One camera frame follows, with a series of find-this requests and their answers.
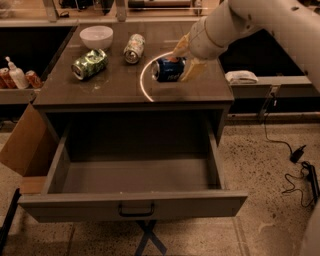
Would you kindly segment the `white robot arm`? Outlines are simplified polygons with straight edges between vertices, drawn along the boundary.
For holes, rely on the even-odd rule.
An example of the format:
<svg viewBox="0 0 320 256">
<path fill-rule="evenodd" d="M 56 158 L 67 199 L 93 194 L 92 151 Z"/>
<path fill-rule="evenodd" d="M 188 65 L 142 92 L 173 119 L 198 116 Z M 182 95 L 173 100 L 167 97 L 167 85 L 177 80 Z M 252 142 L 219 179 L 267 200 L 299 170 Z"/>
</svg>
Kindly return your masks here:
<svg viewBox="0 0 320 256">
<path fill-rule="evenodd" d="M 297 0 L 225 0 L 192 26 L 173 55 L 192 56 L 192 65 L 183 76 L 188 79 L 232 42 L 261 29 L 276 39 L 320 91 L 320 16 Z"/>
</svg>

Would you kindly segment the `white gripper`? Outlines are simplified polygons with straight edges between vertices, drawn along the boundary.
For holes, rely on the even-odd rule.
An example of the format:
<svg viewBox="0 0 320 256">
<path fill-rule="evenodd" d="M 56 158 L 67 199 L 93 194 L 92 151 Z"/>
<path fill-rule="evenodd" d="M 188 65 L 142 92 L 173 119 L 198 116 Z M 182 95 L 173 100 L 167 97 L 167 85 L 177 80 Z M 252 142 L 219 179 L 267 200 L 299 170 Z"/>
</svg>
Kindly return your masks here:
<svg viewBox="0 0 320 256">
<path fill-rule="evenodd" d="M 173 50 L 175 57 L 187 57 L 189 51 L 197 57 L 189 61 L 188 70 L 183 73 L 180 81 L 190 81 L 203 73 L 207 67 L 204 60 L 216 59 L 222 54 L 227 49 L 228 39 L 222 16 L 207 16 L 197 21 L 190 34 L 184 35 Z"/>
</svg>

